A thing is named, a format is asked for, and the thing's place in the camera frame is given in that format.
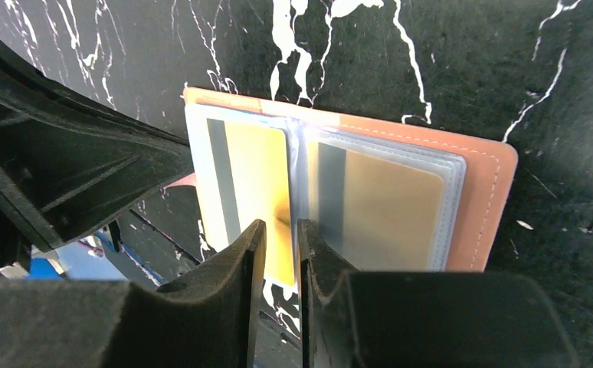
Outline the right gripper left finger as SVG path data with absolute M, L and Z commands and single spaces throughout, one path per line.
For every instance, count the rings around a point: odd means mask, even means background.
M 155 291 L 0 280 L 0 367 L 251 367 L 266 225 Z

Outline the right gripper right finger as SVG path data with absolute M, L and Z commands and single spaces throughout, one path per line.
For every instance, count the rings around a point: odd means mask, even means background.
M 361 271 L 297 226 L 305 367 L 577 367 L 547 294 L 510 273 Z

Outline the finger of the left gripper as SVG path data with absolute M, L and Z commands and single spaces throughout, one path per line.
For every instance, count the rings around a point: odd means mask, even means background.
M 46 78 L 0 41 L 0 247 L 84 237 L 191 165 L 177 136 Z

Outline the gold credit card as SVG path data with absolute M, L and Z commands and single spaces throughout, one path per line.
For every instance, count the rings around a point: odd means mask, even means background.
M 333 250 L 356 268 L 428 268 L 441 176 L 325 143 L 307 150 L 309 217 Z

